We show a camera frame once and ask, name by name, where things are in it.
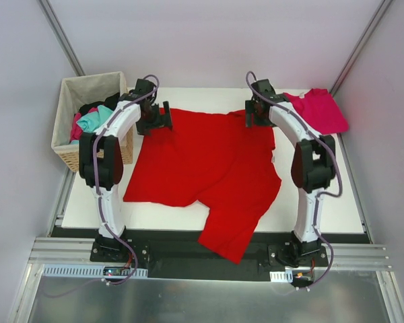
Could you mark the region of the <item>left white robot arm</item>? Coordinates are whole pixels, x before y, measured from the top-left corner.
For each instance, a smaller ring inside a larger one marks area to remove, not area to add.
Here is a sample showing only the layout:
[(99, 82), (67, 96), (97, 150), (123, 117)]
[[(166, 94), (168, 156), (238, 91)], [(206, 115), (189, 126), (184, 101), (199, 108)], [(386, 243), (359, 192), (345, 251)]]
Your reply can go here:
[(122, 241), (125, 224), (119, 183), (124, 163), (120, 142), (132, 127), (143, 136), (154, 129), (172, 129), (169, 102), (163, 103), (163, 111), (156, 103), (159, 87), (160, 80), (155, 75), (138, 79), (135, 87), (119, 98), (106, 121), (95, 132), (84, 132), (79, 140), (79, 175), (94, 195), (100, 218), (98, 233), (111, 240), (105, 253), (115, 262), (123, 261), (129, 253), (128, 244)]

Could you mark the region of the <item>magenta t shirt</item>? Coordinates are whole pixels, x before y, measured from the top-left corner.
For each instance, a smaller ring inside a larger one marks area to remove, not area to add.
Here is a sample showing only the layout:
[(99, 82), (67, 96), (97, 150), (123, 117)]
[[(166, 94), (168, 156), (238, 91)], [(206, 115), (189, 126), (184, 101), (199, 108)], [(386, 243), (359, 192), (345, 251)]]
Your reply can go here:
[(296, 112), (322, 135), (344, 133), (349, 124), (327, 89), (311, 89), (299, 96), (284, 93)]

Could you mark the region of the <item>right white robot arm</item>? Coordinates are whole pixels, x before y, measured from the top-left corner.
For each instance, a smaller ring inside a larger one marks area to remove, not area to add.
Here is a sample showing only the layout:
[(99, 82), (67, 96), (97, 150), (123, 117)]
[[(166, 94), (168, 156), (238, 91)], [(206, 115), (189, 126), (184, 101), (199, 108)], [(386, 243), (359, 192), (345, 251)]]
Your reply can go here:
[(323, 199), (336, 177), (335, 140), (313, 129), (268, 79), (248, 82), (252, 98), (245, 102), (246, 126), (277, 127), (294, 146), (290, 174), (298, 189), (298, 216), (289, 244), (275, 253), (284, 266), (297, 268), (321, 252)]

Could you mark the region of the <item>red t shirt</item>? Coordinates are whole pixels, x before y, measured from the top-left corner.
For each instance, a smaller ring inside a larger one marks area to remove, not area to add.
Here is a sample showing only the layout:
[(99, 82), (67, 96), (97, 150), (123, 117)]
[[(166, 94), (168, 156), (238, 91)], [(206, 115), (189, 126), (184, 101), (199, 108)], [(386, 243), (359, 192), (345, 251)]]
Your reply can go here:
[(238, 264), (260, 218), (277, 198), (269, 127), (247, 127), (242, 110), (210, 114), (173, 109), (172, 128), (143, 138), (127, 203), (209, 209), (199, 243)]

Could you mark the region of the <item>wicker basket with cloth liner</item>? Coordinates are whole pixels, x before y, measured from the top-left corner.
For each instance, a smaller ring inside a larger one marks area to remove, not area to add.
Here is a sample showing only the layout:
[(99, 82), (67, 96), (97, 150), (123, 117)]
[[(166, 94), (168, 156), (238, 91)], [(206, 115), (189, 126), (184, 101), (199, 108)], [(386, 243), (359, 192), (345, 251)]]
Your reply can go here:
[(81, 135), (96, 132), (126, 92), (121, 71), (62, 80), (51, 147), (72, 172), (79, 169)]

